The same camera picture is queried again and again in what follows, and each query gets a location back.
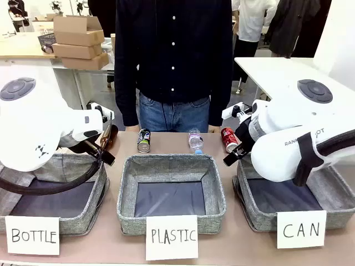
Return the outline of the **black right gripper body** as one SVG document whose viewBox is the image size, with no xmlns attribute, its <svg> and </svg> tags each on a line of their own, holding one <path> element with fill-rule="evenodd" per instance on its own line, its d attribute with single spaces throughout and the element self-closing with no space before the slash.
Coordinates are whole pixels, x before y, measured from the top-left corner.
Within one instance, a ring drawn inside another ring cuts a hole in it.
<svg viewBox="0 0 355 266">
<path fill-rule="evenodd" d="M 255 141 L 249 133 L 249 124 L 251 120 L 246 119 L 235 130 L 236 137 L 241 141 L 240 145 L 244 151 L 251 151 Z"/>
</svg>

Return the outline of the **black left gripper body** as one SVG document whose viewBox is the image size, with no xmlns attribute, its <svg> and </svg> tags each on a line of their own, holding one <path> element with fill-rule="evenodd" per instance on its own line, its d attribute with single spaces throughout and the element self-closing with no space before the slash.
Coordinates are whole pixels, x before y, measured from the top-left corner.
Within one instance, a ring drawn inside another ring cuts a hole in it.
<svg viewBox="0 0 355 266">
<path fill-rule="evenodd" d="M 85 141 L 77 141 L 70 134 L 60 138 L 59 148 L 68 148 L 76 154 L 88 153 L 90 151 L 90 146 Z"/>
</svg>

